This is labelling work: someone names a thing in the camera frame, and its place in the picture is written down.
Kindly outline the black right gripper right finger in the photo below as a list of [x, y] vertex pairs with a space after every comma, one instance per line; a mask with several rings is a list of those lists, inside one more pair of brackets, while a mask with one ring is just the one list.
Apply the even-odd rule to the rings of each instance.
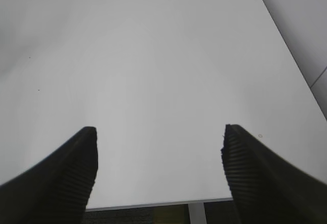
[[241, 223], [326, 223], [326, 184], [240, 125], [225, 126], [222, 163]]

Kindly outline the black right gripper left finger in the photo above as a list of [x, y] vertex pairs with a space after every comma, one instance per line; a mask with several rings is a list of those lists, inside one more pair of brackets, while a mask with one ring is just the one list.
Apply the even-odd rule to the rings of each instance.
[[83, 127], [1, 185], [1, 223], [82, 223], [97, 171], [97, 130]]

